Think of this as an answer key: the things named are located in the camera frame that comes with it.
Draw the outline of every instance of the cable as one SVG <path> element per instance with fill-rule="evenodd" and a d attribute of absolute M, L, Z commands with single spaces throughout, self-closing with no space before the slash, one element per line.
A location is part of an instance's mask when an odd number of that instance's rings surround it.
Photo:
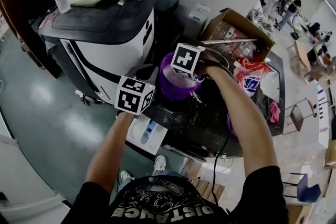
<path fill-rule="evenodd" d="M 234 164 L 234 162 L 235 162 L 235 160 L 234 159 L 232 159 L 232 162 L 231 162 L 231 164 L 228 166 L 228 167 L 226 167 L 225 169 L 223 169 L 223 170 L 221 170 L 220 171 L 220 173 L 222 173 L 222 172 L 224 172 L 224 171 L 226 171 L 226 170 L 228 170 L 233 164 Z"/>
<path fill-rule="evenodd" d="M 216 202 L 216 206 L 218 206 L 218 200 L 217 200 L 217 197 L 214 193 L 214 189 L 215 189 L 215 182 L 216 182 L 216 165 L 217 165 L 217 160 L 218 160 L 218 157 L 222 154 L 223 150 L 225 149 L 227 143 L 229 142 L 230 138 L 231 138 L 231 135 L 232 135 L 232 132 L 230 132 L 230 135 L 227 137 L 223 147 L 220 149 L 219 153 L 217 154 L 216 156 L 216 159 L 215 159 L 215 165 L 214 165 L 214 179 L 213 179 L 213 182 L 212 182 L 212 195 L 214 196 L 214 199 L 215 199 L 215 202 Z"/>

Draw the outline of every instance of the black cable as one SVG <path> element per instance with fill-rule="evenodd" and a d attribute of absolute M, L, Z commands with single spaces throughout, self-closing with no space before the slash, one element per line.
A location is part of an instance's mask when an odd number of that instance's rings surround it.
<path fill-rule="evenodd" d="M 226 141 L 225 141 L 223 147 L 220 149 L 220 151 L 219 151 L 219 153 L 217 154 L 216 159 L 215 159 L 215 165 L 214 165 L 214 179 L 213 179 L 213 182 L 212 182 L 212 191 L 211 191 L 211 192 L 212 192 L 212 195 L 214 196 L 214 199 L 215 199 L 215 202 L 216 202 L 216 206 L 218 206 L 218 200 L 217 200 L 217 197 L 216 197 L 216 195 L 215 195 L 215 193 L 214 193 L 214 188 L 215 188 L 215 182 L 216 182 L 216 165 L 217 165 L 217 160 L 218 160 L 219 156 L 222 154 L 223 150 L 225 149 L 227 143 L 229 142 L 231 135 L 232 135 L 232 132 L 230 132 L 230 135 L 227 137 L 227 139 L 226 139 Z"/>

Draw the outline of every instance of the chair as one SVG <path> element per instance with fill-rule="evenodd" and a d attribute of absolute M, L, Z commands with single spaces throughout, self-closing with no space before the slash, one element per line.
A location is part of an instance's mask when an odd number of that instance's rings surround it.
<path fill-rule="evenodd" d="M 306 100 L 306 101 L 308 102 L 309 107 L 310 107 L 310 109 L 311 109 L 311 111 L 312 111 L 311 114 L 309 114 L 308 116 L 305 116 L 305 117 L 303 117 L 301 110 L 300 110 L 299 107 L 297 106 L 297 104 L 303 102 L 304 100 Z M 289 114 L 288 116 L 286 116 L 285 118 L 290 117 L 290 118 L 292 119 L 293 122 L 292 122 L 292 123 L 288 123 L 288 125 L 290 125 L 290 124 L 294 124 L 294 126 L 295 126 L 295 128 L 296 128 L 296 130 L 291 131 L 291 132 L 288 132 L 288 133 L 285 133 L 285 134 L 291 134 L 291 133 L 294 133 L 294 132 L 296 132 L 296 131 L 299 131 L 299 132 L 300 132 L 300 131 L 301 131 L 301 128 L 302 128 L 302 125 L 303 125 L 303 120 L 304 120 L 304 119 L 309 118 L 309 117 L 311 117 L 311 116 L 313 116 L 314 118 L 317 117 L 317 113 L 314 111 L 314 109 L 315 109 L 316 107 L 317 107 L 316 104 L 313 105 L 307 98 L 304 98 L 304 99 L 302 99 L 301 101 L 297 102 L 296 104 L 291 105 L 291 106 L 289 106 L 288 108 L 285 108 L 285 111 L 286 111 L 287 109 L 289 109 L 289 108 L 292 108 L 290 114 Z"/>
<path fill-rule="evenodd" d="M 321 195 L 321 189 L 318 184 L 308 187 L 308 174 L 291 173 L 292 175 L 303 175 L 301 180 L 297 184 L 283 182 L 284 184 L 290 185 L 297 188 L 296 196 L 284 195 L 285 197 L 297 198 L 300 202 L 308 202 L 310 204 L 317 201 Z"/>

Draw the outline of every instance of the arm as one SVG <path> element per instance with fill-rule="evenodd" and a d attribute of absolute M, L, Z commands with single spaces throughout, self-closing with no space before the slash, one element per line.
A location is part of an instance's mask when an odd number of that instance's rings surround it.
<path fill-rule="evenodd" d="M 112 193 L 113 185 L 120 168 L 128 128 L 133 115 L 122 112 L 117 117 L 100 148 L 94 155 L 87 174 L 86 182 L 94 182 Z"/>
<path fill-rule="evenodd" d="M 266 166 L 277 166 L 269 128 L 251 98 L 221 68 L 210 66 L 205 71 L 216 82 L 225 100 L 233 128 L 243 149 L 245 175 Z"/>

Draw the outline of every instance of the metal rod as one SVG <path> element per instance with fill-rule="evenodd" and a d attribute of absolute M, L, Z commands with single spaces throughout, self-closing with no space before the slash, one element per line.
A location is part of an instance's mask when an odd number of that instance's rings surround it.
<path fill-rule="evenodd" d="M 204 44 L 226 44 L 226 43 L 235 43 L 235 42 L 248 42 L 248 41 L 256 41 L 257 39 L 222 39 L 222 40 L 205 40 L 202 41 Z"/>

